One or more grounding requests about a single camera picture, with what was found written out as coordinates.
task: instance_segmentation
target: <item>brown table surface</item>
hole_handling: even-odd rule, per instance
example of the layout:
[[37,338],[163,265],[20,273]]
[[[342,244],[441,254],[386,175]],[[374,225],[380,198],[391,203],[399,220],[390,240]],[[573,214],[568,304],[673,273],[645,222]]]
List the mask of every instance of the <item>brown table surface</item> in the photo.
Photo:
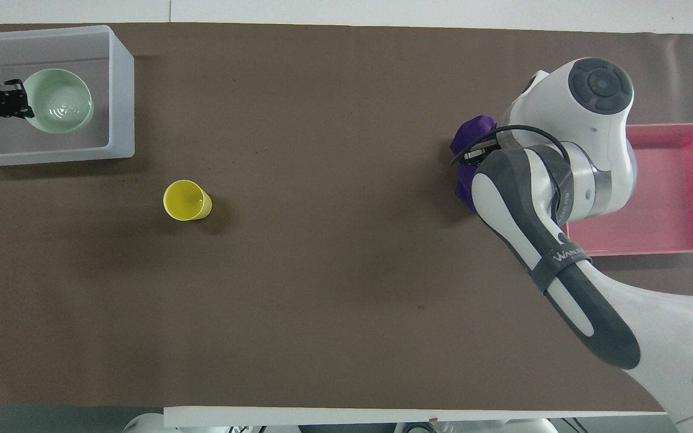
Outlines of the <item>brown table surface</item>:
[[[446,146],[589,55],[630,73],[629,123],[693,121],[690,35],[112,28],[135,156],[0,168],[0,404],[659,410],[454,197]],[[165,214],[181,178],[206,219]],[[693,254],[594,263],[693,294]]]

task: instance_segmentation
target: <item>purple cloth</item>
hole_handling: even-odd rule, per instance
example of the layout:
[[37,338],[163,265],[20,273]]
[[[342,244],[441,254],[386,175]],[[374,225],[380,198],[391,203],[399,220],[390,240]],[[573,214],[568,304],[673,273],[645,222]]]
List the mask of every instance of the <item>purple cloth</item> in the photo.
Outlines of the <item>purple cloth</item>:
[[[469,146],[472,140],[491,131],[495,126],[496,121],[489,115],[479,115],[473,120],[465,121],[462,126],[459,126],[459,131],[456,131],[454,140],[451,142],[451,151],[457,155]],[[470,206],[470,209],[475,213],[477,211],[475,210],[475,203],[472,203],[472,178],[475,176],[476,170],[478,169],[472,165],[464,164],[459,164],[456,169],[456,177],[459,179],[456,184],[456,196],[467,206]]]

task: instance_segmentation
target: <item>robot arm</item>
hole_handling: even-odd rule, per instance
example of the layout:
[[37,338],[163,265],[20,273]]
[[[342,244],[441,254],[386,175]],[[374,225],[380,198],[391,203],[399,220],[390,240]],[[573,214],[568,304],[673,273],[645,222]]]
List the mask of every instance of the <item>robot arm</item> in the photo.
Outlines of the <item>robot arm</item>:
[[[580,63],[597,67],[585,70]],[[600,69],[611,74],[596,74]],[[594,94],[586,102],[574,95],[579,74]],[[635,167],[624,137],[632,86],[630,98],[618,105],[597,103],[612,98],[601,88],[621,90],[629,79],[597,58],[536,77],[509,108],[506,124],[527,123],[561,142],[553,145],[522,131],[500,137],[502,149],[488,153],[472,179],[476,210],[581,342],[635,378],[680,431],[693,433],[693,296],[652,292],[606,277],[558,227],[565,219],[615,211],[632,193]],[[608,110],[595,109],[596,104]]]

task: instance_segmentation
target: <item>plastic cup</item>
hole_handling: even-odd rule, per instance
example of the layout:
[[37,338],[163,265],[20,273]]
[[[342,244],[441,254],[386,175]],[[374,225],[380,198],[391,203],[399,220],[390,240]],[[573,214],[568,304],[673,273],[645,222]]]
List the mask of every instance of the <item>plastic cup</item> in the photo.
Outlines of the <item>plastic cup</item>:
[[93,97],[82,79],[65,69],[42,69],[23,83],[33,118],[40,131],[64,134],[79,131],[93,118]]
[[190,180],[177,180],[165,189],[162,198],[167,214],[179,221],[199,220],[212,209],[210,195]]

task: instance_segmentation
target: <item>pink tray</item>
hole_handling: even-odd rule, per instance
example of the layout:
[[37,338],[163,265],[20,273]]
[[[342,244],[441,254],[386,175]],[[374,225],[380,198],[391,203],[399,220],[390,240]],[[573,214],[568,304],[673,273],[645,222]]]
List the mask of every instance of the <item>pink tray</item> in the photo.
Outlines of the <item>pink tray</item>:
[[693,123],[630,125],[627,139],[638,160],[627,205],[564,231],[591,256],[693,251]]

